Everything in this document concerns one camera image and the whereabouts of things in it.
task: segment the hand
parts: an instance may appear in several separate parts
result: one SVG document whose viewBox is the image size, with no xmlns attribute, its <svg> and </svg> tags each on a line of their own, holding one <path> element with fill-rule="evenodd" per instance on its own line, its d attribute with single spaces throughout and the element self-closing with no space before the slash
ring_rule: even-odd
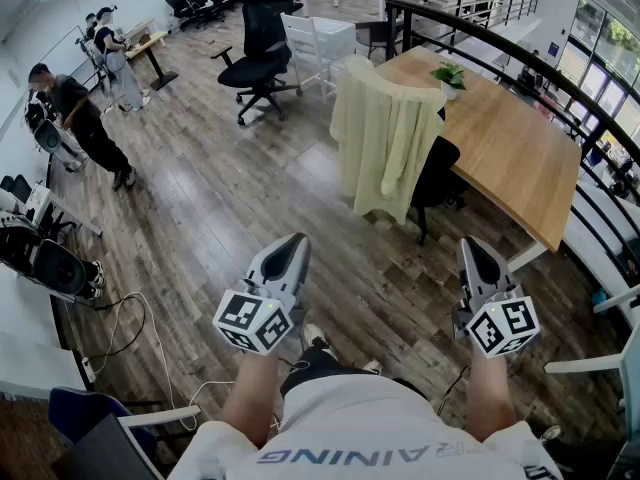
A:
<svg viewBox="0 0 640 480">
<path fill-rule="evenodd" d="M 73 126 L 73 116 L 69 116 L 62 123 L 62 129 L 66 132 L 69 128 Z"/>
</svg>

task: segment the white chair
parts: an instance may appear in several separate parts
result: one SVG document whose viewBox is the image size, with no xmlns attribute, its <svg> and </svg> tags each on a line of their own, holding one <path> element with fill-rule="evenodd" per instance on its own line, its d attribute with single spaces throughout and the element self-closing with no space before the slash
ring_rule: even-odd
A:
<svg viewBox="0 0 640 480">
<path fill-rule="evenodd" d="M 624 349 L 619 354 L 547 363 L 544 367 L 547 373 L 583 373 L 617 369 L 622 378 L 624 393 L 624 400 L 621 401 L 620 406 L 625 408 L 629 437 L 640 430 L 640 333 L 638 328 L 640 325 L 636 324 Z"/>
<path fill-rule="evenodd" d="M 298 84 L 304 89 L 310 84 L 320 83 L 322 101 L 326 101 L 336 88 L 331 81 L 331 69 L 338 68 L 340 60 L 355 53 L 355 25 L 325 18 L 299 18 L 284 13 L 281 16 Z M 313 75 L 304 81 L 300 80 L 301 63 L 311 65 L 313 70 Z"/>
</svg>

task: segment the black railing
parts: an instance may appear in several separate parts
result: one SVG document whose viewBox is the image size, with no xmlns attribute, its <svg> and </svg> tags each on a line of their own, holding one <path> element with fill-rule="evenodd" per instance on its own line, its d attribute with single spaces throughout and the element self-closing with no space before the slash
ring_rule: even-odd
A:
<svg viewBox="0 0 640 480">
<path fill-rule="evenodd" d="M 492 27 L 495 29 L 495 23 L 494 25 L 489 25 L 488 27 L 484 25 L 485 23 L 490 23 L 490 20 L 496 18 L 496 15 L 483 17 L 483 19 L 486 21 L 484 21 L 483 23 L 476 23 L 474 22 L 474 17 L 480 15 L 476 11 L 469 11 L 466 13 L 466 15 L 459 12 L 461 9 L 464 9 L 465 6 L 469 5 L 468 3 L 465 4 L 465 0 L 458 0 L 455 5 L 444 6 L 440 9 L 436 9 L 434 7 L 434 1 L 435 0 L 386 0 L 389 38 L 396 37 L 396 19 L 398 17 L 399 11 L 402 11 L 404 14 L 404 29 L 402 39 L 403 52 L 409 50 L 416 44 L 424 44 L 425 46 L 433 45 L 433 49 L 436 51 L 446 50 L 449 53 L 459 55 L 460 57 L 470 60 L 483 69 L 495 74 L 497 80 L 508 82 L 512 86 L 517 87 L 520 92 L 528 95 L 532 100 L 535 100 L 540 105 L 552 112 L 580 138 L 578 143 L 582 143 L 583 160 L 581 167 L 589 176 L 594 179 L 596 185 L 611 199 L 624 219 L 629 223 L 631 229 L 633 229 L 633 231 L 636 233 L 636 236 L 640 237 L 639 227 L 626 211 L 623 204 L 613 194 L 609 187 L 607 187 L 606 184 L 595 173 L 593 173 L 591 168 L 585 162 L 585 158 L 591 151 L 595 150 L 596 152 L 598 152 L 602 156 L 603 160 L 616 173 L 618 179 L 622 181 L 622 183 L 624 183 L 624 186 L 633 195 L 636 204 L 640 204 L 640 194 L 638 194 L 638 191 L 631 183 L 631 180 L 629 180 L 628 177 L 616 165 L 616 163 L 607 156 L 606 152 L 597 145 L 598 140 L 603 136 L 605 132 L 608 131 L 627 151 L 627 153 L 629 153 L 633 161 L 636 164 L 640 165 L 640 148 L 638 148 L 638 146 L 631 140 L 627 133 L 625 133 L 620 125 L 593 99 L 587 96 L 581 89 L 576 87 L 573 82 L 565 78 L 560 72 L 556 71 L 554 68 L 549 66 L 538 57 L 529 53 L 524 48 L 512 43 L 511 41 L 505 39 L 504 37 L 491 30 Z M 507 18 L 513 12 L 517 12 L 518 16 L 521 16 L 524 12 L 535 12 L 538 4 L 538 0 L 529 0 L 527 4 L 525 4 L 526 0 L 522 0 L 522 3 L 518 6 L 518 8 L 513 9 L 516 4 L 514 4 L 512 0 L 501 1 L 507 2 Z M 455 9 L 458 12 L 447 12 L 447 10 L 449 9 Z M 485 12 L 490 13 L 491 9 L 492 8 L 490 7 L 488 10 L 485 10 Z M 429 35 L 426 35 L 424 33 L 417 32 L 413 29 L 412 18 L 414 15 L 422 16 L 440 25 L 445 25 L 449 27 L 451 31 L 447 34 L 436 37 L 430 37 Z M 452 35 L 452 37 L 455 37 L 457 34 L 464 34 L 465 37 L 474 37 L 480 39 L 488 45 L 503 52 L 507 56 L 520 61 L 527 67 L 530 67 L 537 74 L 541 75 L 542 77 L 544 77 L 544 79 L 550 82 L 550 84 L 554 85 L 559 90 L 564 91 L 569 96 L 570 101 L 578 102 L 582 106 L 584 106 L 588 112 L 590 112 L 598 119 L 598 124 L 591 132 L 584 131 L 579 125 L 574 122 L 573 116 L 568 115 L 562 109 L 557 108 L 552 104 L 553 102 L 550 103 L 549 101 L 545 100 L 537 90 L 524 85 L 519 80 L 504 73 L 497 66 L 483 62 L 482 60 L 473 57 L 473 55 L 462 51 L 459 48 L 456 48 L 452 45 L 454 43 L 453 41 L 448 41 L 448 44 L 442 41 L 442 39 L 444 39 L 448 35 Z M 388 42 L 387 59 L 392 58 L 394 54 L 395 52 L 393 50 L 393 40 L 391 40 Z M 606 226 L 611 229 L 613 235 L 622 243 L 622 251 L 624 253 L 624 257 L 628 261 L 634 263 L 637 271 L 640 272 L 640 262 L 638 258 L 629 248 L 627 242 L 622 236 L 622 233 L 612 222 L 612 219 L 610 218 L 611 215 L 606 215 L 605 212 L 603 212 L 597 206 L 596 202 L 593 201 L 591 197 L 589 197 L 588 195 L 585 197 L 586 193 L 584 192 L 584 190 L 580 189 L 578 190 L 578 193 L 581 195 L 582 199 L 595 210 L 597 215 L 602 219 Z M 593 225 L 577 209 L 572 207 L 572 213 L 585 225 L 589 232 L 593 234 L 598 243 L 602 245 L 606 254 L 611 258 L 613 265 L 620 272 L 622 278 L 627 283 L 629 283 L 629 275 L 625 268 L 625 265 L 623 264 L 625 262 L 621 262 L 615 258 L 611 248 L 607 245 L 605 240 L 598 234 Z"/>
</svg>

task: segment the chair armrest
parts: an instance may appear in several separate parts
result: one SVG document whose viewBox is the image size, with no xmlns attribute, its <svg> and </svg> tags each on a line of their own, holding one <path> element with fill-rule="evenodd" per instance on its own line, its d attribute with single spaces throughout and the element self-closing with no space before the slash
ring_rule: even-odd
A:
<svg viewBox="0 0 640 480">
<path fill-rule="evenodd" d="M 231 66 L 233 64 L 231 62 L 231 59 L 229 58 L 229 50 L 231 50 L 231 48 L 233 48 L 233 46 L 227 46 L 226 48 L 223 48 L 222 50 L 220 50 L 218 53 L 214 53 L 211 56 L 211 58 L 217 59 L 218 57 L 222 57 L 226 62 L 227 66 Z"/>
<path fill-rule="evenodd" d="M 287 46 L 287 43 L 285 41 L 278 41 L 275 44 L 272 44 L 269 48 L 267 48 L 267 50 L 265 51 L 265 53 L 273 53 L 278 51 L 280 48 L 282 48 L 283 46 Z"/>
<path fill-rule="evenodd" d="M 151 412 L 149 414 L 139 414 L 136 416 L 122 416 L 118 421 L 123 427 L 147 427 L 160 425 L 170 421 L 178 421 L 190 416 L 200 414 L 200 407 L 197 405 L 189 405 L 180 409 L 171 409 L 170 411 Z"/>
</svg>

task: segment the railing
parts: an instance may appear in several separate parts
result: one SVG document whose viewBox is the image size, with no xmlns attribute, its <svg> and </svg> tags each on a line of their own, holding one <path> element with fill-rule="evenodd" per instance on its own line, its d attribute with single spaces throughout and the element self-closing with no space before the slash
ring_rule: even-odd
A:
<svg viewBox="0 0 640 480">
<path fill-rule="evenodd" d="M 420 1 L 433 9 L 447 12 L 485 29 L 498 25 L 507 25 L 509 20 L 520 20 L 536 12 L 538 0 L 409 0 Z M 461 32 L 452 27 L 446 33 L 434 39 L 442 41 L 448 38 L 451 46 L 456 44 L 456 36 Z"/>
<path fill-rule="evenodd" d="M 538 0 L 534 0 L 533 11 L 535 11 L 537 1 Z M 404 30 L 402 39 L 403 52 L 412 48 L 414 46 L 414 43 L 429 43 L 433 45 L 435 47 L 434 49 L 436 50 L 446 50 L 449 53 L 457 54 L 460 57 L 470 60 L 475 64 L 481 66 L 483 69 L 493 73 L 494 75 L 496 75 L 498 80 L 506 81 L 512 86 L 517 87 L 522 93 L 530 96 L 533 100 L 537 101 L 540 105 L 551 111 L 558 119 L 564 122 L 565 125 L 568 126 L 576 134 L 576 141 L 579 144 L 581 143 L 582 169 L 584 169 L 584 171 L 595 181 L 597 187 L 599 187 L 611 199 L 616 209 L 624 218 L 624 221 L 629 224 L 631 229 L 636 234 L 636 237 L 640 237 L 640 229 L 636 225 L 636 222 L 629 215 L 624 205 L 621 204 L 620 200 L 611 192 L 609 187 L 606 186 L 606 184 L 600 179 L 600 177 L 598 177 L 598 175 L 593 172 L 586 161 L 586 157 L 589 152 L 593 150 L 598 151 L 603 160 L 611 167 L 613 172 L 616 173 L 618 179 L 622 180 L 625 187 L 631 194 L 633 194 L 636 205 L 640 204 L 640 195 L 638 194 L 638 191 L 635 189 L 631 181 L 622 173 L 618 165 L 607 156 L 605 151 L 603 151 L 602 148 L 597 145 L 598 140 L 606 131 L 608 131 L 629 153 L 633 161 L 636 164 L 640 165 L 640 148 L 638 148 L 638 146 L 624 132 L 620 125 L 616 123 L 615 120 L 607 112 L 605 112 L 593 99 L 587 96 L 581 89 L 576 87 L 573 82 L 565 78 L 561 73 L 556 71 L 547 63 L 543 62 L 538 57 L 532 55 L 517 44 L 514 44 L 511 41 L 496 34 L 490 29 L 491 27 L 486 27 L 482 26 L 482 24 L 479 25 L 477 23 L 474 23 L 472 21 L 474 17 L 473 15 L 478 15 L 477 13 L 472 12 L 467 14 L 466 16 L 461 16 L 460 10 L 464 8 L 465 5 L 468 5 L 465 4 L 464 0 L 458 0 L 455 6 L 449 6 L 448 8 L 441 9 L 434 8 L 433 2 L 434 0 L 386 0 L 389 38 L 396 37 L 396 19 L 398 17 L 398 12 L 402 11 L 404 14 Z M 447 12 L 447 10 L 449 9 L 454 9 L 454 12 Z M 529 2 L 527 10 L 531 10 L 531 2 Z M 513 11 L 507 10 L 507 16 L 511 14 L 511 12 Z M 517 12 L 518 14 L 522 12 L 522 6 L 517 10 Z M 551 84 L 558 87 L 558 89 L 564 91 L 571 98 L 571 100 L 577 101 L 582 104 L 587 109 L 587 111 L 591 112 L 591 114 L 598 119 L 598 124 L 590 133 L 585 132 L 580 126 L 575 124 L 572 116 L 567 115 L 561 109 L 556 108 L 554 105 L 543 99 L 538 91 L 527 87 L 512 76 L 504 73 L 498 67 L 477 59 L 469 53 L 462 51 L 455 46 L 452 46 L 451 41 L 449 41 L 449 44 L 443 42 L 443 36 L 433 38 L 423 33 L 417 32 L 416 30 L 413 30 L 412 18 L 414 15 L 422 16 L 438 24 L 450 27 L 451 31 L 453 32 L 453 36 L 455 36 L 455 34 L 457 33 L 463 33 L 466 35 L 466 37 L 474 37 L 480 39 L 486 44 L 505 53 L 509 57 L 522 62 L 522 64 L 532 68 L 536 73 L 542 75 L 542 77 L 548 80 Z M 393 41 L 389 41 L 387 47 L 387 59 L 390 59 L 394 54 L 395 52 L 393 49 Z M 605 225 L 611 230 L 613 235 L 621 242 L 622 251 L 625 254 L 625 258 L 627 258 L 628 261 L 634 263 L 637 272 L 640 272 L 640 262 L 638 261 L 638 258 L 633 253 L 633 251 L 629 248 L 628 243 L 622 236 L 620 230 L 617 229 L 616 225 L 612 222 L 612 215 L 606 215 L 605 212 L 602 211 L 602 209 L 592 200 L 591 197 L 589 197 L 588 194 L 586 194 L 584 190 L 582 190 L 581 187 L 577 186 L 576 190 L 578 194 L 580 194 L 580 196 L 583 198 L 583 200 L 586 201 L 586 203 L 594 209 L 594 211 L 602 219 Z M 598 234 L 597 230 L 592 226 L 592 223 L 590 223 L 589 220 L 586 219 L 575 207 L 572 207 L 571 210 L 575 217 L 584 224 L 584 226 L 589 230 L 590 233 L 593 234 L 594 238 L 603 247 L 605 253 L 609 256 L 612 264 L 616 267 L 622 278 L 627 284 L 630 285 L 629 275 L 625 269 L 625 266 L 615 257 L 615 254 L 611 250 L 610 244 L 606 243 L 606 241 Z"/>
</svg>

